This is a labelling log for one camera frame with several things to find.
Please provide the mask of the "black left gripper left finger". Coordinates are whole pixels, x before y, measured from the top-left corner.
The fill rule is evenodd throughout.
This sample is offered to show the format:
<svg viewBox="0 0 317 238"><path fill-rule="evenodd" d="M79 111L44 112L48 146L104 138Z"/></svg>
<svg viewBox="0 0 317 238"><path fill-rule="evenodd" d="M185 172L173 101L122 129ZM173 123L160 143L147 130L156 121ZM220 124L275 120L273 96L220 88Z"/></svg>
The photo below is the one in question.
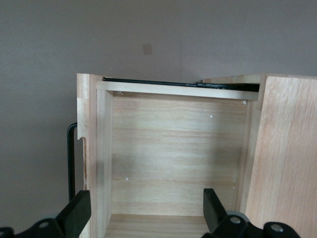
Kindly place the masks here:
<svg viewBox="0 0 317 238"><path fill-rule="evenodd" d="M42 219L18 234L15 234L11 227L2 227L0 236L2 238L77 238L90 217L90 192L81 190L55 218Z"/></svg>

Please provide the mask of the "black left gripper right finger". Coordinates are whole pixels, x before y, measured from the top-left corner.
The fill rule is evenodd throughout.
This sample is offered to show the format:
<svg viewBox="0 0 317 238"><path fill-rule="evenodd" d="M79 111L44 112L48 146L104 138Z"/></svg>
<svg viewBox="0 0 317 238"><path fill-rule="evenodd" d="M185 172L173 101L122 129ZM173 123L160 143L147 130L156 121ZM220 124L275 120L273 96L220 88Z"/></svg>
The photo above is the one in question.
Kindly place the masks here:
<svg viewBox="0 0 317 238"><path fill-rule="evenodd" d="M260 229L254 226L245 214L228 214L212 188L204 189L204 218L209 232L205 238L298 238L298 233L289 225L280 222L267 222Z"/></svg>

